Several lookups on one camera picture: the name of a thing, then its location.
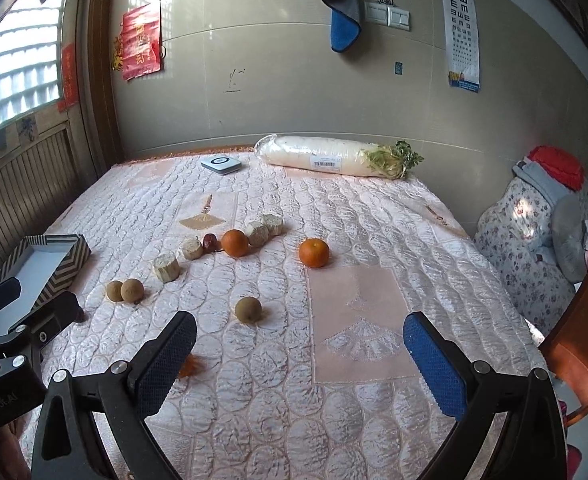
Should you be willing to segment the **window with blinds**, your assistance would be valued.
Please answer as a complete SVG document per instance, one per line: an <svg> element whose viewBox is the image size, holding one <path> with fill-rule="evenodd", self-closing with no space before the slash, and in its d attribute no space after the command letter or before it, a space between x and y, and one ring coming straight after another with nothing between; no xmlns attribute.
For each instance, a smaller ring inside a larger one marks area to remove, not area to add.
<svg viewBox="0 0 588 480"><path fill-rule="evenodd" d="M66 0L17 0L0 21L0 126L60 98Z"/></svg>

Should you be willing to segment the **red cloth bundle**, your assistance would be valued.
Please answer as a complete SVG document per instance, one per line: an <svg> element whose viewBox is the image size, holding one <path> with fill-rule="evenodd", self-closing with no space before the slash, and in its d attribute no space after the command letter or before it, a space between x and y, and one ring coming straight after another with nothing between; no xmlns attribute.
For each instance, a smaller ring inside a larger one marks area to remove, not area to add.
<svg viewBox="0 0 588 480"><path fill-rule="evenodd" d="M548 172L554 180L574 192L578 192L585 181L585 170L571 153L549 145L539 145L527 157Z"/></svg>

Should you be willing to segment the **red jujube date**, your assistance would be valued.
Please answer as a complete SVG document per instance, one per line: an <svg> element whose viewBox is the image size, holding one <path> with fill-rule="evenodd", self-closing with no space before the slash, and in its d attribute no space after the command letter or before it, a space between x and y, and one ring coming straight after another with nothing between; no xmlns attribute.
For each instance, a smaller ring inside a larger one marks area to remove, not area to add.
<svg viewBox="0 0 588 480"><path fill-rule="evenodd" d="M216 234L207 233L203 237L202 246L205 254L211 254L212 252L219 252L220 243Z"/></svg>

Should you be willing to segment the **striped cardboard box lid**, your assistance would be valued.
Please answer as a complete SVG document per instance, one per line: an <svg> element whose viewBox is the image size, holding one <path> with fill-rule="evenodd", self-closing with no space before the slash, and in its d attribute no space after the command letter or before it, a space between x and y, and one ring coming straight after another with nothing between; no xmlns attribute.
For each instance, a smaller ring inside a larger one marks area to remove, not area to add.
<svg viewBox="0 0 588 480"><path fill-rule="evenodd" d="M14 278L20 293L2 300L0 336L32 311L43 307L74 281L91 249L81 234L31 235L23 238L0 269L0 286Z"/></svg>

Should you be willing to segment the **brown longan fruit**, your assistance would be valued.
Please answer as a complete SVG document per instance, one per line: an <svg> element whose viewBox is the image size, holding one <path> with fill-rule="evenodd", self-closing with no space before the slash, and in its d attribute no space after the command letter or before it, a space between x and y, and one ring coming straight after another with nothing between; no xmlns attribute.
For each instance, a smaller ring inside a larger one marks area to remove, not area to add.
<svg viewBox="0 0 588 480"><path fill-rule="evenodd" d="M128 278L120 286L120 296L128 304L138 304L144 295L144 286L136 278Z"/></svg>
<svg viewBox="0 0 588 480"><path fill-rule="evenodd" d="M120 302L123 300L121 293L122 283L120 281L110 281L105 288L106 297L110 301Z"/></svg>
<svg viewBox="0 0 588 480"><path fill-rule="evenodd" d="M243 297L236 302L234 313L239 322L254 324L262 317L262 304L255 297Z"/></svg>

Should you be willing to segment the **pink quilted mattress cover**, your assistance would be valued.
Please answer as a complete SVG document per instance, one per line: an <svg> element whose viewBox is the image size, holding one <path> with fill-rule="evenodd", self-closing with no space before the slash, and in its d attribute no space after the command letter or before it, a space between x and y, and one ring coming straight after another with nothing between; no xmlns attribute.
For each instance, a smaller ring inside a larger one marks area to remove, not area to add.
<svg viewBox="0 0 588 480"><path fill-rule="evenodd" d="M226 177L198 157L112 168L52 226L92 255L72 289L86 319L44 352L45 376L100 373L156 337L178 311L197 322L197 370L175 382L149 427L192 479L413 479L452 419L402 342L421 311L473 360L525 375L544 358L488 260L419 179L320 176L251 154ZM189 235L219 243L264 214L281 235L241 258L190 261ZM330 261L310 269L299 245L319 238ZM172 254L164 284L153 260ZM139 280L138 304L110 301L110 281ZM262 317L239 322L255 297Z"/></svg>

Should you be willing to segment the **red hanging calendar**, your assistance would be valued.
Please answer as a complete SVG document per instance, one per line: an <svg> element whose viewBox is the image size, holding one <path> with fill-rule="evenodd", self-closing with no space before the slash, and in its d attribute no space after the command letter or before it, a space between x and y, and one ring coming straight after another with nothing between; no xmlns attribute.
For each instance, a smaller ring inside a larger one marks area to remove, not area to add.
<svg viewBox="0 0 588 480"><path fill-rule="evenodd" d="M161 2L146 3L122 16L115 38L112 68L124 81L159 73L164 67L161 45Z"/></svg>

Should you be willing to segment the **white wall switches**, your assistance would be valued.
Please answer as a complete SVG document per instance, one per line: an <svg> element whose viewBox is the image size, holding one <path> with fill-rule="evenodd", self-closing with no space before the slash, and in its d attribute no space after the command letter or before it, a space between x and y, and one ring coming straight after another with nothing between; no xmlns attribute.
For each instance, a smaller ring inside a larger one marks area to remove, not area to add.
<svg viewBox="0 0 588 480"><path fill-rule="evenodd" d="M364 3L365 19L372 24L379 24L410 32L410 13L396 6L393 0Z"/></svg>

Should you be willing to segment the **white blue flat scale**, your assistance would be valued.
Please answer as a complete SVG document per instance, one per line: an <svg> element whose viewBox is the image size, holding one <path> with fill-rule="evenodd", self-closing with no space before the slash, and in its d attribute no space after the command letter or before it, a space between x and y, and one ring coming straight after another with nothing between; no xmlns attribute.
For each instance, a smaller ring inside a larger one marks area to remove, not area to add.
<svg viewBox="0 0 588 480"><path fill-rule="evenodd" d="M215 174L233 174L243 168L243 162L227 155L203 157L201 165Z"/></svg>

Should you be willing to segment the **large orange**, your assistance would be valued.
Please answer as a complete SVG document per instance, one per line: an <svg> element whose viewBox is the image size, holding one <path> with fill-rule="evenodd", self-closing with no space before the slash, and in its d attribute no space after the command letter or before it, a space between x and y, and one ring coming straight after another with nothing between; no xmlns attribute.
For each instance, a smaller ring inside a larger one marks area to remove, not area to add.
<svg viewBox="0 0 588 480"><path fill-rule="evenodd" d="M310 269L320 269L330 261L330 247L319 238L307 238L298 248L300 262Z"/></svg>

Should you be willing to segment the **eye chart poster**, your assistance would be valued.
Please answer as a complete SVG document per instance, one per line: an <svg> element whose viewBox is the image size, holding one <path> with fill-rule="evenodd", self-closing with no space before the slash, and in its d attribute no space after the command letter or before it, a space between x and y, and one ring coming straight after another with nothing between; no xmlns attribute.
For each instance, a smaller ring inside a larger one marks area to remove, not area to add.
<svg viewBox="0 0 588 480"><path fill-rule="evenodd" d="M474 0L442 0L450 87L480 91L480 34Z"/></svg>

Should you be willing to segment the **blue grey hanging towel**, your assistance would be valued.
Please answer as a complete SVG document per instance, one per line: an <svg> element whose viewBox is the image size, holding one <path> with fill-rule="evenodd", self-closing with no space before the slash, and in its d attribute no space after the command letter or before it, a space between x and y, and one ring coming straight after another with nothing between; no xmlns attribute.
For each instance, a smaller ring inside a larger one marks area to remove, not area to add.
<svg viewBox="0 0 588 480"><path fill-rule="evenodd" d="M331 49L345 53L361 34L360 0L321 0L331 10Z"/></svg>

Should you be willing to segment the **orange tangerine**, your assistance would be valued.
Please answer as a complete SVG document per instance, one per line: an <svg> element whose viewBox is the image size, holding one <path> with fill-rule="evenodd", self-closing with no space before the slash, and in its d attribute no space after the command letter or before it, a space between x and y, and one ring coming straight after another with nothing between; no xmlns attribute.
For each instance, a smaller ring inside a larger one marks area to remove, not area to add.
<svg viewBox="0 0 588 480"><path fill-rule="evenodd" d="M228 230L220 240L222 250L230 257L241 258L249 251L249 241L241 230Z"/></svg>

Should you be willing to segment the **wrapped white daikon radish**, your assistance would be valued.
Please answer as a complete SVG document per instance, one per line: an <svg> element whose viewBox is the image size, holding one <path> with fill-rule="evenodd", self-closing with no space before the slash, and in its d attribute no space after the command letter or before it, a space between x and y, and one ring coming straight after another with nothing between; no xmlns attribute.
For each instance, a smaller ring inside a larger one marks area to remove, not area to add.
<svg viewBox="0 0 588 480"><path fill-rule="evenodd" d="M255 144L254 153L272 166L387 180L405 179L424 160L404 140L379 144L292 134L265 136Z"/></svg>

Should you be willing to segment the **floral folded quilt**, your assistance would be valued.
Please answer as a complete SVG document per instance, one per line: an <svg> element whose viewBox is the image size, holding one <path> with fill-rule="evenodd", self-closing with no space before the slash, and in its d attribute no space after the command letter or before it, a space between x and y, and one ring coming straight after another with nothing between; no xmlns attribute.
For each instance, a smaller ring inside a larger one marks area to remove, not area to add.
<svg viewBox="0 0 588 480"><path fill-rule="evenodd" d="M474 242L519 314L548 336L588 271L588 182L551 205L523 179L480 216Z"/></svg>

